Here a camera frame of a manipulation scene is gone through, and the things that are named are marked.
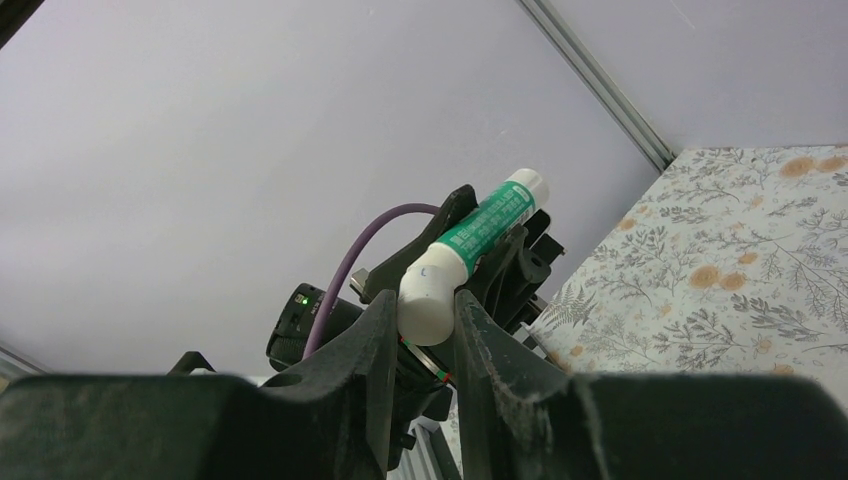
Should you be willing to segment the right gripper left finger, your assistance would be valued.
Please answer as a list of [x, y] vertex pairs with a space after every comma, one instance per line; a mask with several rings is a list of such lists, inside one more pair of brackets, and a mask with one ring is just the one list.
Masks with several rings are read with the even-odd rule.
[[241, 377], [40, 375], [1, 396], [5, 479], [382, 479], [301, 471], [286, 402]]

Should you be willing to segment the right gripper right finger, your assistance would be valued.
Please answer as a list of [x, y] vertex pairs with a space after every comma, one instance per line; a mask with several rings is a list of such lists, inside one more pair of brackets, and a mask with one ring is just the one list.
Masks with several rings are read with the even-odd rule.
[[467, 479], [843, 479], [847, 419], [813, 381], [569, 375], [455, 297]]

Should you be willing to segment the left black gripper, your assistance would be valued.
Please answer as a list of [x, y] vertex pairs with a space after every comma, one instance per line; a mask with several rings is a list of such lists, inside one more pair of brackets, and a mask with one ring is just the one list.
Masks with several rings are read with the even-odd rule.
[[[420, 444], [410, 431], [415, 424], [447, 419], [454, 398], [450, 375], [437, 365], [427, 366], [399, 336], [395, 292], [428, 246], [477, 207], [470, 184], [451, 192], [438, 207], [425, 205], [432, 217], [423, 230], [369, 271], [360, 288], [360, 302], [366, 305], [330, 303], [320, 346], [308, 358], [302, 356], [308, 336], [316, 330], [329, 293], [308, 283], [294, 289], [267, 344], [275, 373], [264, 387], [290, 409], [290, 451], [299, 470], [392, 471], [405, 452]], [[544, 309], [537, 291], [565, 254], [548, 234], [550, 224], [550, 215], [539, 210], [510, 227], [466, 283], [507, 332], [533, 323]]]

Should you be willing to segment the green white glue stick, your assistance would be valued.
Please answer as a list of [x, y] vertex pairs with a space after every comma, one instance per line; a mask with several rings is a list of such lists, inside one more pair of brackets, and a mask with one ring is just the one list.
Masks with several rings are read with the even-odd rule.
[[418, 346], [446, 341], [455, 325], [455, 290], [469, 280], [480, 258], [494, 248], [496, 241], [528, 220], [549, 196], [549, 186], [542, 175], [521, 168], [471, 214], [431, 243], [400, 280], [400, 336]]

